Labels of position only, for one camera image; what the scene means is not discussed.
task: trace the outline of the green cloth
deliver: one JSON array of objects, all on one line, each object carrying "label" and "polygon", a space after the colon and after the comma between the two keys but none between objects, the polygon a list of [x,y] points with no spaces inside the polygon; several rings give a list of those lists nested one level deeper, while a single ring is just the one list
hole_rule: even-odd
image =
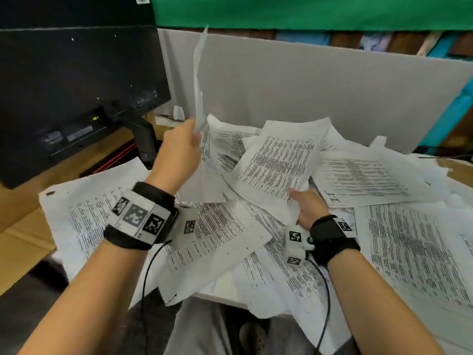
[{"label": "green cloth", "polygon": [[151,0],[162,27],[473,30],[473,0]]}]

